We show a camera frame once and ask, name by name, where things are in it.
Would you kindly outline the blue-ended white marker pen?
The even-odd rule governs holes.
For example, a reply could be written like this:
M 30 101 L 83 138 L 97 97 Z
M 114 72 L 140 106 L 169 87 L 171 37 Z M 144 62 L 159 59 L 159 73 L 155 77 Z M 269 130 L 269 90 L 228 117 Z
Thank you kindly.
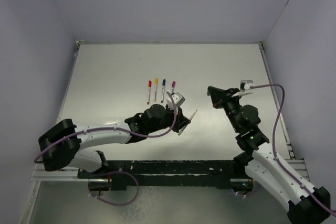
M 160 97 L 160 102 L 163 103 L 164 102 L 164 96 L 165 96 L 165 86 L 162 85 L 162 90 L 161 90 L 161 97 Z

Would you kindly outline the red-ended white marker pen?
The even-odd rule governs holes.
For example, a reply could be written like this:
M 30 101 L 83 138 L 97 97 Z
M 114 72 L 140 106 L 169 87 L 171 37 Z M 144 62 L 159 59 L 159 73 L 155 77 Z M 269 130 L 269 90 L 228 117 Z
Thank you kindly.
M 148 87 L 148 93 L 147 93 L 147 99 L 146 99 L 147 105 L 149 105 L 150 101 L 151 101 L 151 99 L 150 99 L 150 97 L 151 97 L 151 88 L 152 87 Z

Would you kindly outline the yellow-ended white marker pen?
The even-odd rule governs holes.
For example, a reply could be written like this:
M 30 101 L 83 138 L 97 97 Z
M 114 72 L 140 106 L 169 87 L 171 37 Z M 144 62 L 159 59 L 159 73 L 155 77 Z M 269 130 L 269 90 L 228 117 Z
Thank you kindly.
M 154 81 L 154 98 L 153 98 L 153 101 L 154 101 L 154 102 L 156 102 L 156 100 L 157 100 L 157 92 L 158 92 L 158 91 L 157 91 L 157 90 L 158 90 L 157 88 L 158 88 L 158 84 L 156 85 L 156 84 L 155 84 L 155 81 Z

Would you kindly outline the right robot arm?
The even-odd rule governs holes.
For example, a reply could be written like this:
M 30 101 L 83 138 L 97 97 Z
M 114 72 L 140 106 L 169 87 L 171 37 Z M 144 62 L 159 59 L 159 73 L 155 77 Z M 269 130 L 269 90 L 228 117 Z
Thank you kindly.
M 243 152 L 234 158 L 234 173 L 262 185 L 283 206 L 291 223 L 322 223 L 335 216 L 330 193 L 314 186 L 278 154 L 275 139 L 269 140 L 258 127 L 261 119 L 256 107 L 240 105 L 240 98 L 254 88 L 249 81 L 240 88 L 207 88 L 213 107 L 225 111 L 238 134 L 236 141 Z

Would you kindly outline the purple-ended white marker pen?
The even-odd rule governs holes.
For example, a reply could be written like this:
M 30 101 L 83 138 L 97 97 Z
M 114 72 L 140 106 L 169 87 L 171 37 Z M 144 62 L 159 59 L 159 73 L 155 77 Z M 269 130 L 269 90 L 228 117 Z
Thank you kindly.
M 175 81 L 173 81 L 173 82 L 172 82 L 172 86 L 171 86 L 171 92 L 174 92 L 175 85 L 176 85 L 176 82 L 175 82 Z

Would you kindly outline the green-ended white marker pen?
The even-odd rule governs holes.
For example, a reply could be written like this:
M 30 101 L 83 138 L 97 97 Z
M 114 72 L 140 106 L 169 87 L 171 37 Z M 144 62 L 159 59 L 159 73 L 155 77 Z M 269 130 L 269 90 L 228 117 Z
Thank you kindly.
M 179 130 L 179 132 L 178 132 L 178 136 L 180 136 L 180 135 L 183 133 L 183 131 L 187 128 L 187 126 L 188 126 L 189 124 L 191 124 L 191 121 L 192 121 L 192 119 L 194 118 L 194 116 L 196 115 L 197 112 L 198 112 L 198 110 L 196 110 L 196 111 L 191 115 L 191 117 L 188 119 L 188 121 L 186 122 L 186 124 Z

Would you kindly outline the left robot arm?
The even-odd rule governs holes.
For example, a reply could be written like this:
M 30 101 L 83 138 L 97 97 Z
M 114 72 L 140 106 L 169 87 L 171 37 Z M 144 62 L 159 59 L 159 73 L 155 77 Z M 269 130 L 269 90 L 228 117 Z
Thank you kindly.
M 41 153 L 34 162 L 43 164 L 47 172 L 70 166 L 102 178 L 108 172 L 104 153 L 89 151 L 90 147 L 131 144 L 165 136 L 171 131 L 179 133 L 190 123 L 191 119 L 183 115 L 179 106 L 159 104 L 124 121 L 105 126 L 79 125 L 71 119 L 64 119 L 39 137 Z

